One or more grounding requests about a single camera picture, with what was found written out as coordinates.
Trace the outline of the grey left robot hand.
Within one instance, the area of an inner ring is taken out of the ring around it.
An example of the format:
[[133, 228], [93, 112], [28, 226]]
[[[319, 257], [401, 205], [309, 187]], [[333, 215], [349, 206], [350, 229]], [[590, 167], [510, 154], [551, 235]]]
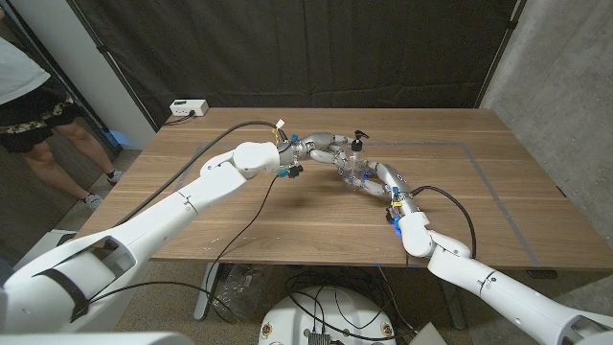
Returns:
[[299, 161], [308, 158], [332, 164], [344, 176], [364, 176], [362, 138], [368, 137], [365, 132], [356, 130], [353, 138], [327, 132], [313, 133], [302, 139], [297, 135], [293, 135], [290, 140], [284, 138], [279, 144], [280, 165], [283, 169], [278, 177], [297, 177], [304, 170]]

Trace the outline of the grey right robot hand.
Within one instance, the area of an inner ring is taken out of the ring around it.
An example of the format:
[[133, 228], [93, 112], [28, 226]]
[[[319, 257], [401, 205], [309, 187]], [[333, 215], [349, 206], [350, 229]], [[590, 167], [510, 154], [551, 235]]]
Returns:
[[388, 164], [367, 161], [363, 168], [366, 174], [374, 174], [381, 183], [374, 182], [364, 176], [357, 177], [347, 174], [344, 181], [348, 186], [363, 190], [373, 196], [387, 196], [393, 202], [401, 202], [400, 213], [404, 216], [419, 212], [420, 209], [410, 196], [409, 186], [404, 177]]

